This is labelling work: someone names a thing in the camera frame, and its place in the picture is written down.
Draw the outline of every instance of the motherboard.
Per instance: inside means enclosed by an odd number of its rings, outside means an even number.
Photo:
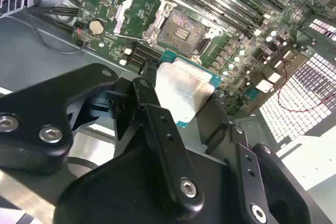
[[[283,65],[305,61],[298,34],[314,15],[333,20],[333,8],[333,0],[83,0],[72,37],[135,72],[176,52],[221,78],[215,93],[231,115],[274,91]]]

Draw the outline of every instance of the metal screw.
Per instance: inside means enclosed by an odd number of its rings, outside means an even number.
[[[243,131],[241,130],[241,128],[239,128],[238,126],[235,126],[235,129],[236,129],[236,131],[237,131],[239,134],[242,134],[242,133],[243,133]]]
[[[19,127],[19,120],[11,115],[0,116],[0,132],[11,132]]]
[[[271,154],[271,150],[266,146],[266,145],[263,145],[263,149],[265,152],[267,152],[268,154]]]
[[[60,129],[53,126],[47,126],[39,131],[38,136],[42,141],[54,144],[62,139],[63,134]]]
[[[255,205],[255,204],[251,204],[250,207],[251,207],[251,211],[252,211],[253,216],[256,217],[256,219],[260,223],[262,223],[262,224],[266,223],[267,218],[266,218],[266,214],[264,213],[264,211],[259,206]]]
[[[166,5],[166,10],[172,10],[173,6],[172,5]]]
[[[181,180],[180,188],[184,195],[189,198],[194,198],[197,194],[196,186],[189,179]]]
[[[152,35],[151,35],[151,40],[156,40],[157,37],[158,37],[158,36],[156,35],[156,33],[152,33]]]
[[[141,85],[145,86],[146,88],[150,88],[150,86],[151,86],[151,85],[150,85],[146,80],[144,80],[144,79],[141,79],[139,82],[140,82]]]

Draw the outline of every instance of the cable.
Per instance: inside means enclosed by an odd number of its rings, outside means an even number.
[[[47,22],[53,26],[56,26],[59,29],[62,29],[63,31],[72,34],[73,28],[71,26],[68,26],[60,21],[55,20],[54,18],[51,18],[49,16],[43,15],[43,14],[33,14],[34,17],[37,17],[44,22]]]
[[[49,14],[49,15],[60,15],[66,17],[77,17],[77,8],[68,7],[30,7],[27,11],[31,14]]]
[[[286,77],[286,80],[284,81],[284,83],[280,86],[279,88],[279,92],[278,92],[278,104],[279,106],[284,109],[284,110],[287,110],[289,112],[294,112],[294,113],[303,113],[303,112],[308,112],[308,111],[311,111],[313,109],[316,109],[318,106],[324,104],[325,102],[329,101],[332,97],[336,96],[336,93],[324,98],[321,102],[319,102],[317,105],[309,108],[309,109],[305,109],[305,110],[291,110],[291,109],[288,109],[286,108],[285,106],[283,106],[281,103],[280,103],[280,93],[281,93],[281,89],[282,87],[287,83],[288,81],[288,73],[287,73],[287,69],[286,69],[286,65],[285,65],[285,59],[282,58],[282,64],[283,64],[283,70],[285,71],[285,77]]]
[[[42,43],[43,43],[48,49],[50,49],[51,51],[53,51],[53,52],[57,52],[57,53],[59,53],[59,54],[63,54],[63,55],[73,55],[73,54],[76,54],[76,53],[78,53],[78,52],[81,52],[81,51],[84,49],[84,47],[85,47],[85,45],[86,45],[84,40],[83,40],[83,45],[82,45],[79,49],[76,49],[76,50],[74,50],[74,51],[62,51],[62,50],[58,50],[58,49],[55,49],[55,48],[49,46],[49,45],[44,41],[44,39],[43,39],[42,35],[40,34],[39,30],[37,29],[37,27],[34,25],[34,22],[33,22],[33,20],[31,19],[30,14],[29,14],[29,12],[27,11],[26,8],[24,8],[24,12],[25,12],[25,14],[27,15],[28,21],[29,21],[29,23],[31,24],[31,26],[33,27],[33,29],[34,29],[34,31],[36,32],[37,36],[40,38],[40,40],[42,41]]]
[[[36,6],[32,6],[32,7],[29,7],[28,11],[57,11],[57,12],[78,12],[79,9],[78,8],[70,8],[70,7],[58,7],[58,6],[55,6],[55,7],[36,7]]]

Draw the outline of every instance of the black cable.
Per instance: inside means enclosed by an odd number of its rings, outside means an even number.
[[[32,14],[49,14],[49,15],[59,15],[63,17],[77,17],[78,13],[69,13],[69,12],[31,12]]]
[[[53,26],[56,26],[57,28],[65,31],[69,34],[72,34],[73,28],[71,26],[68,26],[68,25],[66,25],[66,24],[64,24],[64,23],[62,23],[58,20],[55,20],[54,18],[51,18],[50,16],[46,16],[46,15],[43,15],[43,14],[33,14],[33,16],[43,20],[46,23],[49,23]]]
[[[74,51],[62,51],[62,50],[58,50],[58,49],[55,49],[55,48],[49,46],[49,45],[44,41],[42,35],[40,34],[39,30],[38,30],[37,27],[35,26],[33,20],[32,20],[31,17],[30,17],[29,12],[27,11],[26,8],[24,8],[24,12],[25,12],[25,14],[27,15],[28,21],[30,22],[30,24],[31,24],[31,26],[33,27],[34,31],[36,32],[37,36],[40,38],[40,40],[42,41],[42,43],[43,43],[48,49],[50,49],[51,51],[53,51],[53,52],[57,52],[57,53],[59,53],[59,54],[63,54],[63,55],[73,55],[73,54],[76,54],[76,53],[78,53],[78,52],[81,52],[81,51],[84,49],[84,47],[85,47],[85,45],[86,45],[84,40],[83,40],[83,45],[82,45],[79,49],[76,49],[76,50],[74,50]]]
[[[78,12],[79,9],[78,8],[70,8],[70,7],[58,7],[58,6],[55,6],[55,7],[37,7],[37,6],[32,6],[32,7],[29,7],[28,10],[29,12],[38,12],[38,11],[41,11],[41,12],[48,12],[48,11],[51,11],[51,12],[71,12],[71,13],[75,13],[75,12]]]

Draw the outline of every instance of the red wire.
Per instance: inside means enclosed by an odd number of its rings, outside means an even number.
[[[311,108],[309,108],[309,109],[305,109],[305,110],[290,110],[290,109],[286,108],[285,106],[283,106],[283,105],[280,103],[280,93],[281,93],[281,89],[282,89],[282,87],[283,87],[283,86],[287,83],[287,81],[288,81],[288,74],[287,74],[287,69],[286,69],[285,59],[284,59],[284,58],[282,58],[282,64],[283,64],[283,69],[284,69],[284,71],[285,71],[286,80],[285,80],[285,82],[284,82],[284,83],[280,86],[280,88],[279,88],[279,92],[278,92],[278,104],[279,104],[280,107],[283,108],[284,110],[287,110],[287,111],[289,111],[289,112],[294,112],[294,113],[308,112],[308,111],[311,111],[311,110],[317,108],[318,106],[324,104],[325,102],[327,102],[328,100],[330,100],[332,97],[334,97],[334,96],[336,95],[336,93],[334,93],[334,94],[332,94],[332,95],[326,97],[326,98],[323,99],[321,102],[319,102],[317,105],[315,105],[315,106],[313,106],[313,107],[311,107]]]

